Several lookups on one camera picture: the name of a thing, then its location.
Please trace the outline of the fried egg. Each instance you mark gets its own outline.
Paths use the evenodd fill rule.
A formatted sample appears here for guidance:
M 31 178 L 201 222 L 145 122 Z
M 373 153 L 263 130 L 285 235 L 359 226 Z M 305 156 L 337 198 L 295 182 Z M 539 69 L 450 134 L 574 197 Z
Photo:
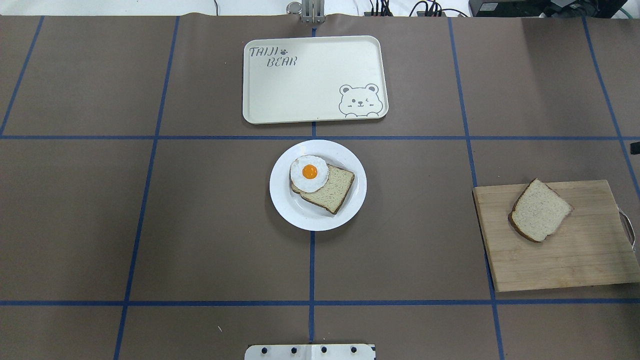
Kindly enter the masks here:
M 291 163 L 289 177 L 299 191 L 313 193 L 329 180 L 329 165 L 322 157 L 302 155 Z

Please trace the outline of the bread slice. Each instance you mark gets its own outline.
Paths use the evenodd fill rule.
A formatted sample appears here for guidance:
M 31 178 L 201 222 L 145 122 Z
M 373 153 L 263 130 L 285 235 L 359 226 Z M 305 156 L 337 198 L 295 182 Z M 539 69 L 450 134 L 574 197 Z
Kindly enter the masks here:
M 574 209 L 548 184 L 533 178 L 516 199 L 507 219 L 524 239 L 542 243 L 560 228 Z
M 328 164 L 327 168 L 327 182 L 318 191 L 308 193 L 299 189 L 292 181 L 289 184 L 291 190 L 300 195 L 306 202 L 324 208 L 330 214 L 336 215 L 354 184 L 355 173 L 333 164 Z

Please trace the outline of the bread slice on plate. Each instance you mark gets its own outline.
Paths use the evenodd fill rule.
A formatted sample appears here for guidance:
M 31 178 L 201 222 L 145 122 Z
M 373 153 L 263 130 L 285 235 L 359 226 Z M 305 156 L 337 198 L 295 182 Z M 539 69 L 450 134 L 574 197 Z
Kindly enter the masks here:
M 318 191 L 308 193 L 299 189 L 292 181 L 289 184 L 291 190 L 300 195 L 306 202 L 324 208 L 330 214 L 336 215 L 354 184 L 355 173 L 333 164 L 328 164 L 327 168 L 327 182 Z

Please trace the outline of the cream bear serving tray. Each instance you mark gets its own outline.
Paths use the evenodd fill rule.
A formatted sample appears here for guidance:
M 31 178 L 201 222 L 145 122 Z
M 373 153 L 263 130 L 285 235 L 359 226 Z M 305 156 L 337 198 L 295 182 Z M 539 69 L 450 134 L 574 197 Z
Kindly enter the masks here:
M 242 72 L 242 114 L 252 125 L 381 119 L 389 110 L 371 35 L 254 39 Z

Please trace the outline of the small metal cylinder weight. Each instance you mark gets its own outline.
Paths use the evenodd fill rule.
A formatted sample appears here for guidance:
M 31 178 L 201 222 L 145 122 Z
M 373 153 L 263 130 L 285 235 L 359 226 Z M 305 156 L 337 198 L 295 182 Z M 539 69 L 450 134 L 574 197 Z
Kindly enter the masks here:
M 297 1 L 292 1 L 286 5 L 286 13 L 290 15 L 299 15 L 302 13 L 302 3 Z

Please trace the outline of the white round plate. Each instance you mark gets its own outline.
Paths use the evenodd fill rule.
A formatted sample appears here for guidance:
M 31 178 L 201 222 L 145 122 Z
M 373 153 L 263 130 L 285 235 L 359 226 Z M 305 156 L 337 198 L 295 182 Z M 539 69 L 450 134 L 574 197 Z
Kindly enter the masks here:
M 290 164 L 298 157 L 314 155 L 332 166 L 352 171 L 354 182 L 337 214 L 304 200 L 290 186 Z M 291 146 L 276 160 L 269 179 L 269 193 L 279 214 L 295 227 L 327 231 L 342 226 L 361 209 L 367 194 L 367 175 L 361 160 L 345 146 L 324 139 L 311 139 Z

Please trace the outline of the wooden cutting board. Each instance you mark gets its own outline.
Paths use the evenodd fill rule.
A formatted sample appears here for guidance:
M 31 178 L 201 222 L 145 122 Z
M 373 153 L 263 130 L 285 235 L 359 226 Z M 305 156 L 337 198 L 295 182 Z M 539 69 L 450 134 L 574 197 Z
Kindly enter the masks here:
M 496 292 L 639 281 L 638 260 L 606 180 L 549 183 L 574 210 L 541 243 L 525 239 L 508 219 L 526 187 L 510 184 L 473 189 Z

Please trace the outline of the aluminium frame post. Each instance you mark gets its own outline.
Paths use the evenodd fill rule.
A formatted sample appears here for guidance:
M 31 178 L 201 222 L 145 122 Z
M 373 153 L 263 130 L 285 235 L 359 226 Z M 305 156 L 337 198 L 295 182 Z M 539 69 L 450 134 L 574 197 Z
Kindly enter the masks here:
M 301 22 L 305 24 L 322 24 L 326 21 L 324 0 L 300 0 Z

